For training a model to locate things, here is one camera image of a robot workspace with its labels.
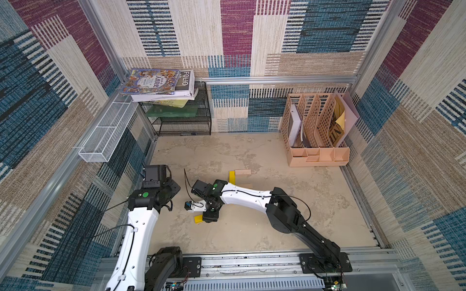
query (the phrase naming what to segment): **beige floor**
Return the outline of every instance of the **beige floor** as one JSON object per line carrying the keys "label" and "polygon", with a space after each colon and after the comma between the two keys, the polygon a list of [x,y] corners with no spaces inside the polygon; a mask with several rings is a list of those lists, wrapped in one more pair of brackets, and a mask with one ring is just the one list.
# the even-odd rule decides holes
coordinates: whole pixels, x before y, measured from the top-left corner
{"label": "beige floor", "polygon": [[[218,222],[195,224],[196,214],[184,209],[189,197],[183,168],[191,185],[197,179],[228,181],[230,170],[251,169],[253,174],[240,182],[251,183],[257,190],[280,187],[305,200],[312,211],[311,225],[340,247],[374,246],[340,169],[290,168],[284,151],[278,133],[159,138],[151,164],[169,165],[181,191],[173,199],[172,212],[162,209],[149,253],[171,245],[180,246],[184,253],[306,248],[294,235],[274,230],[265,214],[238,205],[224,205]],[[307,217],[306,206],[296,204]]]}

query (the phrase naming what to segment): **black cable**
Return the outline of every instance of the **black cable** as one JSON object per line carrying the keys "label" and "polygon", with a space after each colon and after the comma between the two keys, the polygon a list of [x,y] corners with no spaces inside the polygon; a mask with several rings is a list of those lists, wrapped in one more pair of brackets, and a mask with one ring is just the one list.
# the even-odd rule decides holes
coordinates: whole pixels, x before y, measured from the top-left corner
{"label": "black cable", "polygon": [[290,198],[294,198],[294,199],[298,199],[299,201],[303,202],[304,205],[306,205],[306,207],[308,208],[309,210],[309,217],[305,220],[305,221],[308,221],[310,218],[311,218],[311,208],[309,207],[309,205],[304,202],[304,200],[302,200],[301,198],[298,198],[298,197],[294,197],[294,196],[290,196],[290,195],[273,195],[273,196],[260,196],[260,195],[254,195],[254,194],[251,194],[251,193],[247,193],[245,191],[241,191],[241,190],[225,190],[225,191],[222,191],[221,193],[223,192],[231,192],[231,191],[237,191],[237,192],[241,192],[241,193],[245,193],[245,194],[248,194],[248,195],[251,195],[251,196],[254,196],[254,197],[260,197],[260,198],[269,198],[269,197],[290,197]]}
{"label": "black cable", "polygon": [[121,205],[121,204],[123,204],[123,203],[125,203],[125,202],[128,202],[128,200],[125,200],[125,201],[123,201],[123,202],[121,202],[121,203],[118,203],[117,205],[114,205],[114,206],[112,206],[112,207],[110,207],[110,208],[107,208],[106,210],[102,211],[101,213],[96,214],[96,215],[93,217],[93,219],[96,218],[97,216],[99,216],[99,215],[105,213],[106,211],[109,211],[110,209],[113,209],[113,208],[117,207],[118,205]]}
{"label": "black cable", "polygon": [[[100,236],[100,235],[102,235],[102,234],[104,234],[104,233],[107,233],[107,232],[109,232],[109,231],[111,231],[111,230],[114,230],[115,228],[122,227],[122,226],[130,226],[130,227],[132,227],[132,228],[134,229],[134,226],[131,225],[131,224],[121,224],[121,225],[117,225],[117,226],[115,226],[115,227],[113,227],[113,228],[111,228],[111,229],[109,229],[109,230],[103,231],[103,232],[101,232],[101,233],[99,233],[99,234],[96,234],[96,235],[93,236],[93,237],[88,237],[88,238],[95,238],[95,237],[98,237],[98,236]],[[131,255],[131,250],[133,249],[133,244],[134,244],[134,231],[133,231],[133,239],[131,240],[130,251],[128,252],[128,257],[126,258],[126,263],[124,264],[124,268],[123,268],[123,271],[122,271],[122,273],[121,273],[122,275],[123,275],[124,272],[126,271],[126,266],[128,265],[128,262],[129,262],[129,260],[130,260],[130,255]],[[117,283],[117,285],[115,286],[115,288],[113,289],[113,291],[115,291],[115,290],[117,289],[118,285],[120,285],[120,282],[121,282],[121,280],[118,281],[118,283]]]}
{"label": "black cable", "polygon": [[134,226],[132,226],[131,224],[121,224],[121,225],[117,225],[117,226],[115,226],[115,227],[112,227],[111,229],[106,230],[106,231],[104,231],[104,232],[101,232],[101,233],[99,233],[99,234],[96,234],[96,235],[93,236],[93,237],[86,237],[86,238],[95,238],[95,237],[98,237],[98,236],[100,236],[100,235],[102,235],[102,234],[104,234],[104,233],[107,233],[107,232],[111,231],[111,230],[114,230],[115,228],[119,228],[119,227],[122,227],[122,226],[130,226],[130,227],[134,228]]}
{"label": "black cable", "polygon": [[319,275],[311,268],[311,266],[310,266],[309,264],[308,264],[308,268],[309,268],[309,270],[311,270],[311,272],[312,272],[317,278],[322,279],[322,280],[325,279],[324,277],[319,276]]}
{"label": "black cable", "polygon": [[118,285],[120,285],[120,282],[121,280],[118,280],[118,283],[116,284],[115,288],[113,289],[113,291],[115,291],[117,288],[118,288]]}
{"label": "black cable", "polygon": [[191,198],[191,195],[189,195],[189,191],[188,191],[188,186],[186,185],[186,181],[188,181],[188,184],[189,184],[189,180],[188,180],[188,176],[186,175],[186,169],[183,169],[185,170],[185,187],[186,187],[186,192],[188,193],[188,196],[189,196],[189,199],[191,199],[191,203],[199,203],[201,204],[202,206],[197,206],[196,204],[194,204],[194,206],[197,206],[197,207],[201,207],[203,208],[204,207],[204,204],[202,204],[202,202],[194,202],[194,200]]}

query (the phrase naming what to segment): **book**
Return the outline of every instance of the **book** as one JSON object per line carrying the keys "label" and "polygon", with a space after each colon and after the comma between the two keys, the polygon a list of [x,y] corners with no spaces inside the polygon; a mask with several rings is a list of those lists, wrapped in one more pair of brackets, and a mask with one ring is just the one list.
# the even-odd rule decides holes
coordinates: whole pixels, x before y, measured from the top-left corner
{"label": "book", "polygon": [[146,102],[154,100],[194,100],[194,71],[182,70],[175,86],[175,91],[163,94],[131,95],[133,102]]}
{"label": "book", "polygon": [[180,70],[175,69],[134,68],[121,93],[133,96],[173,92],[180,72]]}
{"label": "book", "polygon": [[187,102],[188,102],[187,99],[184,99],[184,100],[151,100],[151,101],[149,101],[149,103],[152,103],[152,104],[171,106],[171,107],[178,107],[178,108],[183,108],[186,105]]}
{"label": "book", "polygon": [[184,107],[186,105],[186,103],[189,100],[194,100],[196,98],[198,92],[199,92],[199,88],[196,88],[196,91],[194,92],[194,95],[192,96],[192,99],[174,99],[174,100],[150,99],[150,100],[142,100],[142,102],[182,108],[182,107]]}

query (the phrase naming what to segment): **striped carpet wall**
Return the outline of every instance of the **striped carpet wall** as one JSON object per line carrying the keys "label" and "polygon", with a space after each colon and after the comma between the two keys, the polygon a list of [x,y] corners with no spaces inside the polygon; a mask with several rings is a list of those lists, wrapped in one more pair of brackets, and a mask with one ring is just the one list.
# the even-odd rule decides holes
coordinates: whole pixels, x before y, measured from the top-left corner
{"label": "striped carpet wall", "polygon": [[[0,0],[0,243],[119,84],[76,0]],[[109,163],[82,162],[1,290],[88,290],[151,133],[135,114]]]}
{"label": "striped carpet wall", "polygon": [[[127,69],[192,68],[197,77],[353,75],[389,2],[93,0]],[[210,86],[212,131],[277,131],[288,93],[346,87]]]}
{"label": "striped carpet wall", "polygon": [[349,168],[417,290],[466,290],[466,1],[408,0],[353,95]]}

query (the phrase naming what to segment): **white wire basket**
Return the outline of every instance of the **white wire basket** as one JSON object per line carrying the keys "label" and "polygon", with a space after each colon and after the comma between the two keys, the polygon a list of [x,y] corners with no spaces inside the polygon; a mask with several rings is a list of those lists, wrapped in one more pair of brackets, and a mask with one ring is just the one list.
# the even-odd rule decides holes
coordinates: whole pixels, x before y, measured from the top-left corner
{"label": "white wire basket", "polygon": [[118,95],[79,151],[86,162],[108,162],[128,126],[138,103]]}

